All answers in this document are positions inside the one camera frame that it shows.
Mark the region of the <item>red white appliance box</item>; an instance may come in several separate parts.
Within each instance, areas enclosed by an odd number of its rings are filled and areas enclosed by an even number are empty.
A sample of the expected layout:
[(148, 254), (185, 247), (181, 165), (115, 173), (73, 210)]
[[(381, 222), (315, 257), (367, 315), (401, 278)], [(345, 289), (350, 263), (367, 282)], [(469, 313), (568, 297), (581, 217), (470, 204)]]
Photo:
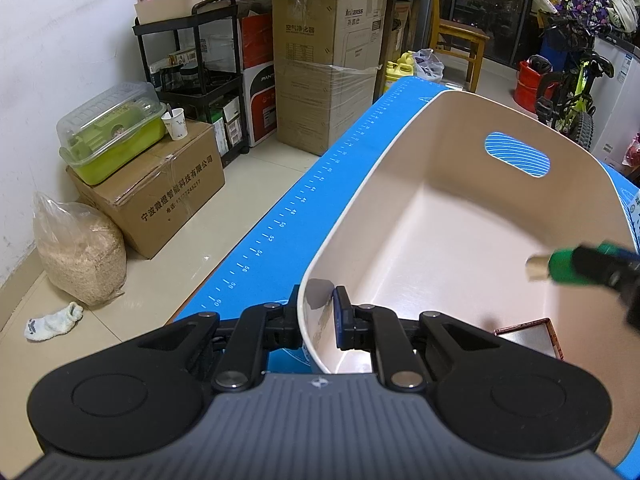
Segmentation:
[(241, 40), (247, 131), (254, 148), (277, 130), (271, 15), (242, 18)]

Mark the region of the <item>green bottle with cork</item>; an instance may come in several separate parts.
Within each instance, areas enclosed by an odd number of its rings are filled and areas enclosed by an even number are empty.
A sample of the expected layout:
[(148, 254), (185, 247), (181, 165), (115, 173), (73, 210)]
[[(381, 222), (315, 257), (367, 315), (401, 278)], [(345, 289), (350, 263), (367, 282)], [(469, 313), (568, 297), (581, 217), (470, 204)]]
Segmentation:
[(574, 270), (572, 252), (576, 247), (557, 249), (549, 255), (530, 256), (525, 263), (529, 281), (551, 280), (562, 285), (595, 285)]

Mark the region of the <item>white appliance cabinet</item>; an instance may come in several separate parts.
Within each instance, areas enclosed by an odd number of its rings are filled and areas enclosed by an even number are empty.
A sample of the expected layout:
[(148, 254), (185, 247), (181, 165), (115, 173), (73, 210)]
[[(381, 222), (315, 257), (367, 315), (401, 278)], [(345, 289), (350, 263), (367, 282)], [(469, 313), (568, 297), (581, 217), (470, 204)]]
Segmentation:
[(594, 50), (614, 67), (612, 78), (602, 76), (593, 83), (591, 154), (624, 174), (629, 145), (639, 133), (639, 48), (623, 39), (597, 38)]

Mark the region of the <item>wooden chair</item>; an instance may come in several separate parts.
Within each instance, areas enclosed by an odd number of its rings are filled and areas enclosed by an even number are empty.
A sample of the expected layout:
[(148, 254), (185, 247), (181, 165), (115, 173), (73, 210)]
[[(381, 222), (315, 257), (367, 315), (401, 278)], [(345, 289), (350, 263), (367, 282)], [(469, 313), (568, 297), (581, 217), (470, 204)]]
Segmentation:
[(489, 37), (477, 27), (441, 18), (439, 0), (432, 0), (428, 47), (436, 53), (465, 60), (468, 64), (465, 82), (469, 92), (475, 92), (480, 81), (488, 40)]

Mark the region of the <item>green black bicycle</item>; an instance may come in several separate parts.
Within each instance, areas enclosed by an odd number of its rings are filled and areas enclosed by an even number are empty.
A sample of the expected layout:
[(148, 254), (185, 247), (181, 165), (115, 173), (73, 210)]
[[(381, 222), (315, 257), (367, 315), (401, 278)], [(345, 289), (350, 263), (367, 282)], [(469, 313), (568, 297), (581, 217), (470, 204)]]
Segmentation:
[(596, 111), (591, 89), (596, 79), (612, 78), (614, 66), (597, 54), (594, 40), (612, 32), (610, 24), (589, 29), (576, 18), (547, 15), (547, 38), (552, 48), (567, 54), (565, 67), (544, 74), (536, 93), (535, 113), (544, 125), (589, 151)]

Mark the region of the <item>blue measuring table mat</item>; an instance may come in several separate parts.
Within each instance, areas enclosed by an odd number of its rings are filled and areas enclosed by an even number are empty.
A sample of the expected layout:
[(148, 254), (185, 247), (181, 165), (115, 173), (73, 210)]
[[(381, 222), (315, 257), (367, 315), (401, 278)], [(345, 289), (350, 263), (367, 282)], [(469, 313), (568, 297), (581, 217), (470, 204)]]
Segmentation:
[[(183, 314), (215, 311), (235, 318), (253, 304), (285, 300), (295, 285), (300, 290), (314, 255), (374, 163), (408, 122), (444, 91), (452, 90), (418, 78), (397, 81), (239, 242), (186, 303)], [(617, 171), (602, 166), (632, 232), (637, 190)], [(317, 370), (307, 349), (292, 356), (277, 352), (269, 365), (275, 372)], [(627, 456), (615, 466), (626, 478), (638, 476), (639, 431)]]

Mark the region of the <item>open box on cart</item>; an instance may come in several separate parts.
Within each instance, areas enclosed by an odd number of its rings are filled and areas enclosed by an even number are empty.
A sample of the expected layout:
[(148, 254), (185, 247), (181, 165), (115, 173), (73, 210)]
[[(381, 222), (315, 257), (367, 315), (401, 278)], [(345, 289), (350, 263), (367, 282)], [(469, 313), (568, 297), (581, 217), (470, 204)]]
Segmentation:
[(184, 18), (192, 8), (203, 0), (145, 0), (134, 5), (141, 25), (159, 21)]

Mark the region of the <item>white sock on floor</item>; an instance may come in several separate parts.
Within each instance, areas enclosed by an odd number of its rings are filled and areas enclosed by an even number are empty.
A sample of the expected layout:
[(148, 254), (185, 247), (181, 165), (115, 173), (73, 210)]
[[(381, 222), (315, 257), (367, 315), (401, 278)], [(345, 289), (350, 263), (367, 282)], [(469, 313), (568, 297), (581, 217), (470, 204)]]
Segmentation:
[(69, 333), (84, 316), (84, 308), (75, 301), (41, 318), (30, 318), (24, 329), (28, 341), (41, 342)]

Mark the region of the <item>yellow jug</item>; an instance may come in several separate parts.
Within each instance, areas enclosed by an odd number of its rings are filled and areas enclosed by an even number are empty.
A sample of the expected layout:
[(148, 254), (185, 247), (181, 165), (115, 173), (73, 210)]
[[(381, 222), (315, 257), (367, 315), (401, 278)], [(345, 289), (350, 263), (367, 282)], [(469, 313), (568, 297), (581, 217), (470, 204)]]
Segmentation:
[(388, 61), (385, 69), (384, 91), (390, 90), (390, 86), (402, 77), (414, 75), (413, 52), (403, 53), (397, 61)]

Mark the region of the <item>brown cardboard box with text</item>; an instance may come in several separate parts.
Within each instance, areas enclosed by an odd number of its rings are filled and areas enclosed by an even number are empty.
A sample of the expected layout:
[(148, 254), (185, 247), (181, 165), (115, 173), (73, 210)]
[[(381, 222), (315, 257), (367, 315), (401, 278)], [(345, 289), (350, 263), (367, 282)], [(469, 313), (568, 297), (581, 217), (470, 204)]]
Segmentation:
[(111, 218), (147, 259), (224, 186), (214, 127), (190, 120), (186, 126), (185, 138), (165, 136), (97, 185), (66, 170), (80, 199)]

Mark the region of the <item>black shelf cart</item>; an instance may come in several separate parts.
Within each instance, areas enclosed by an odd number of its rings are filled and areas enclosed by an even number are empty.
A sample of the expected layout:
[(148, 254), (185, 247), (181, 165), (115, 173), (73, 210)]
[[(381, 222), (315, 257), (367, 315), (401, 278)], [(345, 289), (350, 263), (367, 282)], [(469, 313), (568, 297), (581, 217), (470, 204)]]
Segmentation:
[[(202, 27), (224, 22), (230, 26), (233, 54), (232, 70), (211, 70), (205, 64), (202, 48)], [(191, 13), (183, 18), (171, 18), (159, 22), (143, 24), (134, 22), (134, 36), (137, 37), (144, 76), (160, 100), (168, 105), (184, 109), (186, 118), (201, 122), (214, 122), (214, 115), (222, 113), (224, 106), (235, 103), (239, 109), (239, 125), (235, 129), (240, 140), (234, 142), (226, 131), (228, 151), (221, 155), (222, 164), (228, 166), (241, 155), (250, 151), (246, 117), (244, 110), (243, 76), (241, 70), (241, 49), (238, 19), (238, 4), (235, 0), (204, 0), (192, 6)], [(167, 75), (166, 70), (151, 70), (146, 55), (145, 38), (151, 35), (171, 34), (178, 51), (182, 49), (179, 32), (186, 30), (194, 39), (195, 75), (184, 76), (178, 70), (175, 75)]]

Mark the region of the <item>green lidded plastic container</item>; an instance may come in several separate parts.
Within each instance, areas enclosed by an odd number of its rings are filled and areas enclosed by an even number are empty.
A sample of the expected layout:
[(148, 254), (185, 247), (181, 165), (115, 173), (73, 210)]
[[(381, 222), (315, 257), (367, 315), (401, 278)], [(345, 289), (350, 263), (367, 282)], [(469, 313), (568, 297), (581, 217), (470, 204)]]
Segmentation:
[(116, 84), (58, 121), (58, 154), (85, 184), (99, 184), (166, 136), (164, 113), (152, 84)]

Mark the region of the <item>large wrapped cardboard box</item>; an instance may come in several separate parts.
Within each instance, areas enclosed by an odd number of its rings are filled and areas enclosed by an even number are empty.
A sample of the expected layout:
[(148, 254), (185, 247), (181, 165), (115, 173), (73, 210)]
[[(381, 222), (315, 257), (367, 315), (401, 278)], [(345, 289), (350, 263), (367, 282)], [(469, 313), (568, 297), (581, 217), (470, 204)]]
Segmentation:
[(386, 0), (272, 0), (277, 139), (322, 155), (371, 106)]

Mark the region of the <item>small framed white box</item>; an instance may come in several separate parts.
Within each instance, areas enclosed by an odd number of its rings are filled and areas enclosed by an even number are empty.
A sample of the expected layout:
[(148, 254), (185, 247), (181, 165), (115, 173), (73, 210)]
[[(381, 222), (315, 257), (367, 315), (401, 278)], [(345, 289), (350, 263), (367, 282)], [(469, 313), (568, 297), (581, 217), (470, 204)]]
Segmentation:
[(494, 334), (506, 340), (562, 360), (564, 354), (550, 318), (497, 328)]

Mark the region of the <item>beige plastic storage bin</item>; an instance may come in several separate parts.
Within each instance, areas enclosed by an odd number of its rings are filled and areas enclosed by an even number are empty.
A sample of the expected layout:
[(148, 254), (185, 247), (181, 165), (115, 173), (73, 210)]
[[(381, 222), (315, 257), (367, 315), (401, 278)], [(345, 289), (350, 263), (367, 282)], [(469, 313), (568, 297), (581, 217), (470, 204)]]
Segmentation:
[(608, 172), (562, 134), (460, 91), (426, 104), (390, 142), (314, 255), (297, 300), (312, 365), (370, 370), (341, 351), (330, 296), (400, 318), (439, 311), (483, 330), (548, 318), (564, 359), (596, 376), (613, 416), (599, 445), (612, 465), (639, 431), (639, 336), (600, 287), (532, 281), (527, 259), (579, 244), (634, 248)]

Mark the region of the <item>white paper cup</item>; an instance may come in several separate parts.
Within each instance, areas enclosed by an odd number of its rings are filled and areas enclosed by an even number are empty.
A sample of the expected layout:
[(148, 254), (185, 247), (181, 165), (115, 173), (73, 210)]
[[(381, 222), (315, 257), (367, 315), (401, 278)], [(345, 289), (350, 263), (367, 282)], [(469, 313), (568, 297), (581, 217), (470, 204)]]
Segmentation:
[(162, 121), (172, 140), (179, 141), (188, 136), (186, 116), (182, 108), (171, 108), (163, 114)]

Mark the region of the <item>clear bag of grain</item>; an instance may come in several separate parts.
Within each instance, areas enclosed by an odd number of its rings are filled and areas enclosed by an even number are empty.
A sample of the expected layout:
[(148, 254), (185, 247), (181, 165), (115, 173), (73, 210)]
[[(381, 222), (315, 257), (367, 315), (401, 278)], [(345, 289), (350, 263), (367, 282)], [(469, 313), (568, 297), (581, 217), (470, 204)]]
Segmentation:
[(127, 253), (116, 224), (83, 203), (59, 203), (34, 195), (34, 237), (51, 283), (88, 307), (122, 293)]

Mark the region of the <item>plastic bag on floor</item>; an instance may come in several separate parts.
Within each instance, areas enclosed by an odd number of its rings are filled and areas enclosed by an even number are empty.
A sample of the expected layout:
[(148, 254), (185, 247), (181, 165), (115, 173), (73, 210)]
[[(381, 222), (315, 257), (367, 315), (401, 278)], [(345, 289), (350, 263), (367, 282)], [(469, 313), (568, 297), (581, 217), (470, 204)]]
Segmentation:
[(436, 56), (433, 49), (421, 49), (413, 52), (414, 74), (426, 81), (441, 82), (444, 76), (445, 65)]

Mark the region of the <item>red bucket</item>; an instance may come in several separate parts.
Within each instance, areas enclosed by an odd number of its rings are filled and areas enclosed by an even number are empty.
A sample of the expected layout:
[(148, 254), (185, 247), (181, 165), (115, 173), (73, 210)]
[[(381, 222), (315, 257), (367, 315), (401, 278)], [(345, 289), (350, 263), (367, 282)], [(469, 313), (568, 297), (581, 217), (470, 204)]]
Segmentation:
[(534, 54), (527, 60), (521, 61), (518, 64), (518, 76), (513, 93), (515, 103), (533, 113), (541, 79), (544, 75), (550, 74), (552, 70), (553, 66), (548, 58), (540, 54)]

